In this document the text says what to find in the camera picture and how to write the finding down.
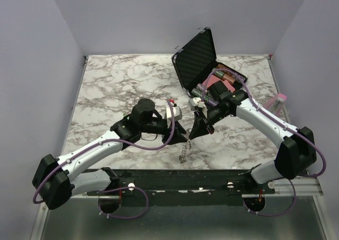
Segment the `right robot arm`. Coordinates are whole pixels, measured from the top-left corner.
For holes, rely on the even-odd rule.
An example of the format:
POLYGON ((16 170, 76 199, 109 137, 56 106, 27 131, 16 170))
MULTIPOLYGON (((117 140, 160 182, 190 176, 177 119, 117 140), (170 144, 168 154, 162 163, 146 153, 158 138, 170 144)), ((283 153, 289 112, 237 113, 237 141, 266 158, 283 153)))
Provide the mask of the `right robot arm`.
POLYGON ((316 161, 313 132, 290 125, 268 110, 259 106, 243 90, 231 92, 222 82, 216 82, 209 93, 217 99, 217 104, 207 108, 200 97, 189 99, 194 111, 194 124, 189 138, 194 139, 214 132, 214 124, 229 115, 236 116, 259 130, 278 148, 276 158, 260 164, 244 176, 244 188, 256 193, 263 184, 272 180, 294 179, 316 161))

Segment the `pink holder block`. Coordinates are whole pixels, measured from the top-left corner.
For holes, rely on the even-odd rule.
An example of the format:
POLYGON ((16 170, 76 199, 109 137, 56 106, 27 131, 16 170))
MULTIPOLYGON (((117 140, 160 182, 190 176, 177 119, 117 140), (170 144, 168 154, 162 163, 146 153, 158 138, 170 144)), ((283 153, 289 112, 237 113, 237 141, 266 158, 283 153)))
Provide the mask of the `pink holder block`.
POLYGON ((273 115, 279 116, 286 100, 286 95, 278 93, 265 103, 264 108, 271 112, 273 115))

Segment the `black poker chip case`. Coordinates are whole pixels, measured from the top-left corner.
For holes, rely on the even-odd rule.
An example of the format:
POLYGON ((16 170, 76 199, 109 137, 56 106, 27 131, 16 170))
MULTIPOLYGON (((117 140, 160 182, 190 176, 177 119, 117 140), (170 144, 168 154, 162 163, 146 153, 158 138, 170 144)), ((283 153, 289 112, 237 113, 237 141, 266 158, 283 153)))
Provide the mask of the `black poker chip case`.
POLYGON ((242 90, 248 78, 226 65, 220 68, 222 63, 217 62, 210 28, 202 29, 174 54, 172 63, 181 87, 188 92, 189 97, 200 97, 208 110, 224 102, 234 103, 237 107, 248 99, 248 94, 242 90), (202 85, 211 79, 219 81, 208 88, 207 84, 202 85), (231 92, 222 81, 228 81, 236 90, 231 92))

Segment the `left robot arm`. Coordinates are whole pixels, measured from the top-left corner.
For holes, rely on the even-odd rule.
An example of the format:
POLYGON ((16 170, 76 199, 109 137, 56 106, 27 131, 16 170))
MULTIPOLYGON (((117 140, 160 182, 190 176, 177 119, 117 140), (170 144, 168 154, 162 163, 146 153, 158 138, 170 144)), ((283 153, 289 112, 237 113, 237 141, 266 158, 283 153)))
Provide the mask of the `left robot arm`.
POLYGON ((91 143, 66 155, 44 156, 32 180, 35 187, 33 203, 45 203, 53 210, 84 192, 114 194, 118 183, 112 173, 107 170, 86 173, 86 170, 129 146, 156 151, 185 142, 185 130, 179 123, 182 110, 173 100, 166 102, 165 115, 161 116, 152 100, 140 99, 130 114, 91 143))

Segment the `pink card deck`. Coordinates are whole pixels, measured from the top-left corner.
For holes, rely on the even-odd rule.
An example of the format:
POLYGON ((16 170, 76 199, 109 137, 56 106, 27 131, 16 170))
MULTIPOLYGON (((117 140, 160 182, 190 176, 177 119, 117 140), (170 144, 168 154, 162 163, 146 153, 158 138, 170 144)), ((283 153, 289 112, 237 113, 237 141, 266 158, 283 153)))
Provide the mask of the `pink card deck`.
MULTIPOLYGON (((202 85, 207 84, 207 88, 210 87, 212 84, 218 82, 218 79, 211 79, 210 81, 204 81, 202 85)), ((231 91, 234 92, 236 89, 228 82, 228 81, 222 81, 224 85, 231 91)))

